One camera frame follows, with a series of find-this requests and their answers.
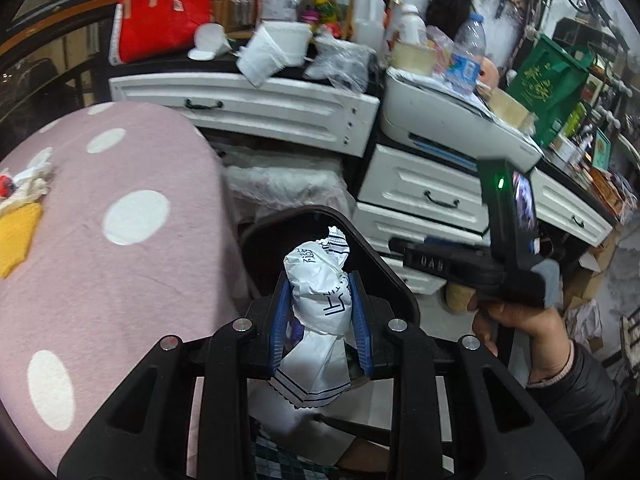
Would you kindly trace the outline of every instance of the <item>black puffer jacket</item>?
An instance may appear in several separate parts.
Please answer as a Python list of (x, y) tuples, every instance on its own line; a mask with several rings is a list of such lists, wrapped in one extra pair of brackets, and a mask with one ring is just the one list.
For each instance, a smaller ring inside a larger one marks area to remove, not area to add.
[(528, 391), (575, 449), (588, 480), (640, 478), (640, 399), (622, 392), (583, 346), (556, 384)]

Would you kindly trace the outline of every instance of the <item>drawer handle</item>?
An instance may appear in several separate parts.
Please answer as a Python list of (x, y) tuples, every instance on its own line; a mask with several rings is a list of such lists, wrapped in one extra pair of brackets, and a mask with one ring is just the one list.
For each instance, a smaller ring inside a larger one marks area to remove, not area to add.
[(460, 200), (458, 199), (455, 199), (451, 204), (447, 204), (446, 202), (441, 202), (440, 200), (434, 200), (433, 198), (431, 198), (431, 191), (429, 190), (425, 191), (424, 195), (429, 199), (430, 202), (433, 202), (435, 205), (446, 207), (448, 209), (458, 209), (458, 206), (460, 205)]
[(575, 215), (573, 215), (571, 218), (580, 229), (584, 229), (584, 222), (578, 221)]
[(215, 106), (207, 106), (207, 105), (195, 105), (191, 101), (191, 99), (184, 100), (184, 107), (189, 110), (215, 110), (216, 108), (223, 108), (224, 103), (222, 101), (217, 101)]

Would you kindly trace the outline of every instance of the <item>hand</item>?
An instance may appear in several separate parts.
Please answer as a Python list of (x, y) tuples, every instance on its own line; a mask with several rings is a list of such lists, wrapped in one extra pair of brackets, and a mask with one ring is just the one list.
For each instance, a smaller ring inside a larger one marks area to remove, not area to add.
[[(468, 309), (478, 309), (478, 300), (475, 297), (471, 299)], [(542, 310), (509, 303), (483, 305), (474, 318), (472, 330), (497, 356), (498, 349), (495, 342), (491, 341), (491, 323), (486, 313), (501, 325), (520, 329), (531, 336), (530, 383), (555, 377), (567, 364), (573, 343), (556, 309)]]

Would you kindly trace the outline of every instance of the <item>red bag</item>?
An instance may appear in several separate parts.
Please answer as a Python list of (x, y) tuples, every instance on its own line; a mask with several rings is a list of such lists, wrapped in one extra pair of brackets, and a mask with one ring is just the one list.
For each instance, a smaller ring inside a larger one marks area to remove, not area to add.
[(210, 0), (120, 0), (111, 35), (111, 64), (186, 50), (211, 21)]

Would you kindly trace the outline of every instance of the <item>blue bottle label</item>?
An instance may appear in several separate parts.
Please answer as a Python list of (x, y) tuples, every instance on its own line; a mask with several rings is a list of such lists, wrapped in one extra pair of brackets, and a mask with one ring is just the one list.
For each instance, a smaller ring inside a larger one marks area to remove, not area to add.
[(447, 75), (462, 79), (471, 86), (476, 86), (476, 79), (480, 75), (480, 64), (460, 54), (451, 54), (451, 62)]

